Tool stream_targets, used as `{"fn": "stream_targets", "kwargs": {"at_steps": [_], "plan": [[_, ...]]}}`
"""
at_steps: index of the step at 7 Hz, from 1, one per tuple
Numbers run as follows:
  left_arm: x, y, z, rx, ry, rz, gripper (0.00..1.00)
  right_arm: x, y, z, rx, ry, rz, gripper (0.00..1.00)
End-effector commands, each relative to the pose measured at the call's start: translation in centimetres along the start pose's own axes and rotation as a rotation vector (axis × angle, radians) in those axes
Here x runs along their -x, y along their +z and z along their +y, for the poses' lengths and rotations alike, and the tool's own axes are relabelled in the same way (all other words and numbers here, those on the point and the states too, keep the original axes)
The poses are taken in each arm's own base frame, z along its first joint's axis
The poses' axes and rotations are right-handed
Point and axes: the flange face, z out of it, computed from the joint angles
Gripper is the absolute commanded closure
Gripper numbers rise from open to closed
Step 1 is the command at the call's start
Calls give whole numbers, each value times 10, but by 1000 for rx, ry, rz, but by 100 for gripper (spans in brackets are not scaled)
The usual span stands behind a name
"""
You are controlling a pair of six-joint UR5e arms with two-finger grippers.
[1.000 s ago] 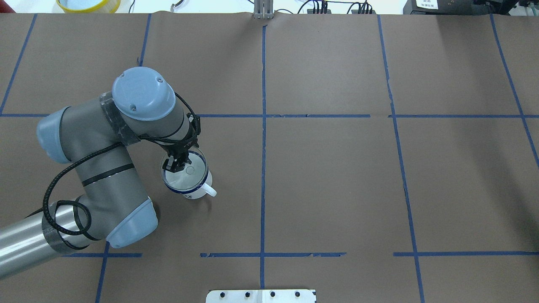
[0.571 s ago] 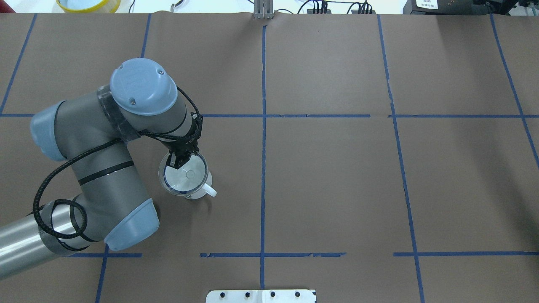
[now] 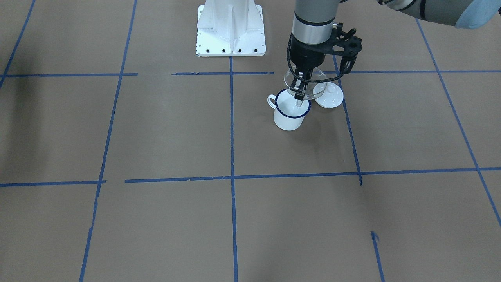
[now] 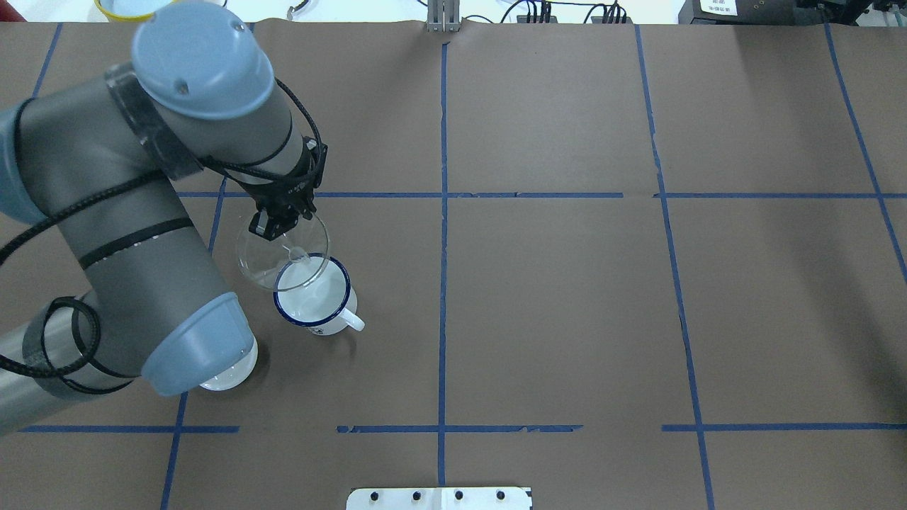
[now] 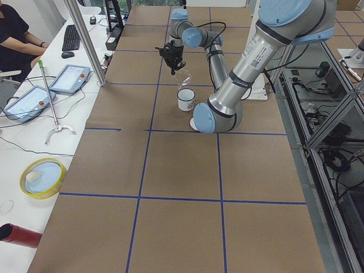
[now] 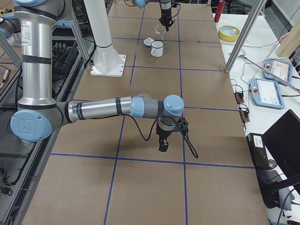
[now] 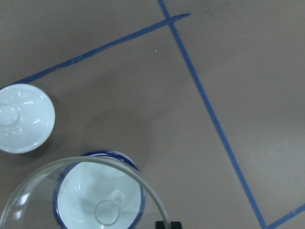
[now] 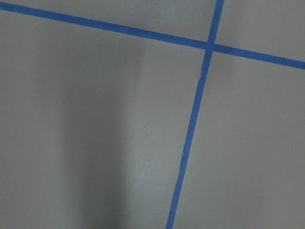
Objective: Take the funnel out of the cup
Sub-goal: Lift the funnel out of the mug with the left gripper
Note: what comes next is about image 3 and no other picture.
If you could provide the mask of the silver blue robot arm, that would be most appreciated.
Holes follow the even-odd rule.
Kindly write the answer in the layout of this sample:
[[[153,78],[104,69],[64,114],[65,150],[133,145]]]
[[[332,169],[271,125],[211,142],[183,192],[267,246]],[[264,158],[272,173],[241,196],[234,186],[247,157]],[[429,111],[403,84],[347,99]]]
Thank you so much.
[[[349,74],[362,50],[356,29],[343,31],[336,23],[339,0],[297,0],[292,33],[287,46],[287,63],[293,75],[289,87],[299,104],[310,99],[307,87],[336,81]],[[394,11],[413,18],[453,26],[477,29],[500,11],[499,0],[380,0]],[[312,79],[313,70],[324,62],[327,54],[341,56],[339,74],[333,78]]]

